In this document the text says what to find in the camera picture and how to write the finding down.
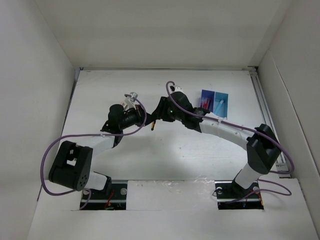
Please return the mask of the yellow black small cutter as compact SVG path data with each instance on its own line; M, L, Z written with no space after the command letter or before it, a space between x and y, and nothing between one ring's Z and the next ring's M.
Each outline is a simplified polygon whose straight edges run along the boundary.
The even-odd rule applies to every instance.
M151 131L154 131L156 125L156 120L152 122L151 124Z

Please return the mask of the dark blue container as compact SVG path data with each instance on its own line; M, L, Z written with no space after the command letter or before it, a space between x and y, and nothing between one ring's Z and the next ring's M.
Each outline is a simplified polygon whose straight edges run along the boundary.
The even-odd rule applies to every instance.
M215 92L211 90L201 90L200 107L213 112Z

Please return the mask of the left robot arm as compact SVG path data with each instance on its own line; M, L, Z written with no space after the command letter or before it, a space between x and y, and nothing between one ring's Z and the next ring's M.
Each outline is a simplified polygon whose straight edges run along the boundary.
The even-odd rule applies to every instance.
M124 133L125 129L133 125L141 129L146 124L147 116L141 103L128 109L121 104L114 104L109 108L107 121L100 133L62 136L62 139L86 137L86 140L82 144L68 140L60 144L48 180L69 188L72 192L91 189L98 197L107 198L112 191L111 178L91 171L92 160L96 155L116 147L124 136L135 133Z

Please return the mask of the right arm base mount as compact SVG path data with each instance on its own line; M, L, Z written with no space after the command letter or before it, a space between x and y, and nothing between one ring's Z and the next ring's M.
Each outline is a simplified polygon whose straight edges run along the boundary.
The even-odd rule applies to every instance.
M243 189L232 180L217 180L212 195L216 197L219 210L263 210L262 197L257 181L248 189Z

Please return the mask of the blue utility knife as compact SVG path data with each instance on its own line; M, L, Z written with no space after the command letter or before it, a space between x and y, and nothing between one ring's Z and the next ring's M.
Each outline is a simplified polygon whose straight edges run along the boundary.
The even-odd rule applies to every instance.
M221 100L219 101L219 103L216 105L216 108L215 108L215 110L214 110L214 114L215 114L215 115L218 115L218 113L219 113L221 107L223 106L224 102L225 102L225 101L224 101L223 99L221 99Z

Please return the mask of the light blue container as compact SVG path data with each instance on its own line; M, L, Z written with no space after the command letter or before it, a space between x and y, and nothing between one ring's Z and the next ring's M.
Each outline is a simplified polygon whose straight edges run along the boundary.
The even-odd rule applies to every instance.
M213 102L213 113L221 118L228 117L228 101L229 95L227 93L215 92Z

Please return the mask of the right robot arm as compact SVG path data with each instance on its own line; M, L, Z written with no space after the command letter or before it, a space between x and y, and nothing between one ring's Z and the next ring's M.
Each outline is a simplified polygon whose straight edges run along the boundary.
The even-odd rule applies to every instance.
M278 141L268 125L261 124L255 132L230 126L208 109L192 106L182 91L175 91L169 97L162 96L151 116L154 121L179 121L187 129L219 137L246 151L247 163L230 185L232 193L237 197L248 194L253 183L271 171L281 153Z

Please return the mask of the aluminium side rail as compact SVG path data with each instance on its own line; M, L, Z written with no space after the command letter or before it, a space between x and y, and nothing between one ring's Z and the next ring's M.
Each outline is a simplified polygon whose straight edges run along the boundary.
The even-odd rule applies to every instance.
M268 125L271 130L273 131L274 135L277 136L277 132L271 117L271 113L268 108L268 104L262 89L262 85L259 79L258 71L256 67L250 67L249 68L249 76L251 78L251 82L256 94L256 98L258 101L258 105L261 111L261 115L263 118L263 123ZM287 157L283 154L283 152L280 153L279 157L277 158L274 166L271 169L272 171L276 172L285 172L285 174L278 174L279 178L291 178L291 174L288 173L291 170L290 163L287 162Z

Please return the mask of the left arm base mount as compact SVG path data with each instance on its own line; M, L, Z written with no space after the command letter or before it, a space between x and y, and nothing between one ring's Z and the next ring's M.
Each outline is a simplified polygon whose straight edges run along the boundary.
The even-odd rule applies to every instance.
M108 176L105 189L92 189L91 195L82 192L79 209L83 211L124 211L127 208L127 192L127 180L113 180Z

